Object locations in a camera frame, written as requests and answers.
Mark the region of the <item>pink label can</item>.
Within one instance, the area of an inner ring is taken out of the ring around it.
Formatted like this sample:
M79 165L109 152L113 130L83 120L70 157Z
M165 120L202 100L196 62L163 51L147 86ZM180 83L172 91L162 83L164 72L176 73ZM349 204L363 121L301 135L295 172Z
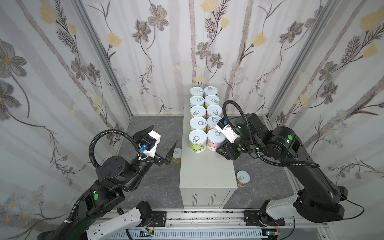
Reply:
M207 133L207 146L211 151L216 151L225 140L226 137L216 129L211 129Z

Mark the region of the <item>orange label can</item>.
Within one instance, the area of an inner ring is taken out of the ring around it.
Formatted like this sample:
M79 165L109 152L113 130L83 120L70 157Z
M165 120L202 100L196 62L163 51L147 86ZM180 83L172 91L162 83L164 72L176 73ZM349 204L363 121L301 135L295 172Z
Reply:
M243 170L237 172L236 178L239 187L245 187L251 180L250 174Z

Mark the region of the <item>red label can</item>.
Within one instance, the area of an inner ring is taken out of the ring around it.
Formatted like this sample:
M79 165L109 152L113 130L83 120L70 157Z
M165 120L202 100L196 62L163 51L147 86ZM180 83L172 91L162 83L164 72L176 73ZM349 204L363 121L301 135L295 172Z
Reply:
M211 116L207 119L207 131L209 132L211 129L215 129L217 123L221 119L221 116Z

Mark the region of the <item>yellow label can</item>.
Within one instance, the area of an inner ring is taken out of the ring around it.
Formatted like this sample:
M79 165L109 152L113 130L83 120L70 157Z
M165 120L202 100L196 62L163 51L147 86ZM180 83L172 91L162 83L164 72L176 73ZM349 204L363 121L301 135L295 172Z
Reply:
M190 120L191 132L194 130L207 130L207 120L203 117L194 117Z
M205 97L205 108L208 108L211 105L219 105L220 98L216 95L208 95Z

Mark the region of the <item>teal brown label can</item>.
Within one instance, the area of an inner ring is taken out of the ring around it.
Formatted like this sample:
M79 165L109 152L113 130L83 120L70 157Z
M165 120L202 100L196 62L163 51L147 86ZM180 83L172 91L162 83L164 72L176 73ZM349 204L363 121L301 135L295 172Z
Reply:
M218 89L216 87L208 86L204 88L204 97L209 95L216 96L217 94L218 94Z

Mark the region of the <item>green label can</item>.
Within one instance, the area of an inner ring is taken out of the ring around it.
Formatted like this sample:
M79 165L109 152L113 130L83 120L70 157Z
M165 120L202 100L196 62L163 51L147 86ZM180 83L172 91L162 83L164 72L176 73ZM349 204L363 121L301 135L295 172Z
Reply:
M194 97L194 96L203 97L204 96L204 89L201 87L192 87L190 89L190 97Z

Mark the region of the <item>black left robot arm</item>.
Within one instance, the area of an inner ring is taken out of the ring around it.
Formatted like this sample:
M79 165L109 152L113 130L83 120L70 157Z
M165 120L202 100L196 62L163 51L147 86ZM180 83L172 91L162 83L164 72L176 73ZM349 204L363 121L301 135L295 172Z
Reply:
M130 227L147 227L155 223L155 214L148 202L141 201L128 212L102 224L95 221L104 217L125 200L125 193L138 188L152 165L169 165L175 146L165 157L157 154L161 136L154 126L128 135L121 130L105 130L97 134L89 146L89 158L98 179L75 201L69 216L53 231L39 234L39 240L103 240ZM136 156L128 162L121 156L112 156L100 165L95 158L97 142L107 135L120 135L134 147Z

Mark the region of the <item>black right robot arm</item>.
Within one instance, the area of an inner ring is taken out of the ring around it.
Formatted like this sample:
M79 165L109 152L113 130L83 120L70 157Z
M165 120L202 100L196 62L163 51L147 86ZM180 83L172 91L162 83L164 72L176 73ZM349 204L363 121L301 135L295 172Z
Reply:
M245 221L265 228L276 226L285 217L302 217L313 223L346 220L341 201L348 190L334 184L313 161L296 133L288 127L269 130L256 114L246 114L233 100L223 103L223 118L216 130L224 143L216 152L229 161L247 154L252 159L287 168L303 186L291 197L264 201L260 210Z

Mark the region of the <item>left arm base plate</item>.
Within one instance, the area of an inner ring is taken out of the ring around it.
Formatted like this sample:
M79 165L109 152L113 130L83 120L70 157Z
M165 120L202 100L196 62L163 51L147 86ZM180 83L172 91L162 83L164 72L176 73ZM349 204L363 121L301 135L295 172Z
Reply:
M166 211L154 211L154 216L150 220L148 224L145 226L147 228L150 227L165 227L166 226L166 221L167 221L167 212Z

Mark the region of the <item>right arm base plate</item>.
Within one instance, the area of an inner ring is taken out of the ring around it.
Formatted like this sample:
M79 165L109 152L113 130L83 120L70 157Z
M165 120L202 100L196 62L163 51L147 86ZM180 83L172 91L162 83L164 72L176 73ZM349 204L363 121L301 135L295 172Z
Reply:
M248 227L277 227L277 226L285 226L284 219L275 220L270 217L267 213L260 211L243 211L244 214L244 222Z

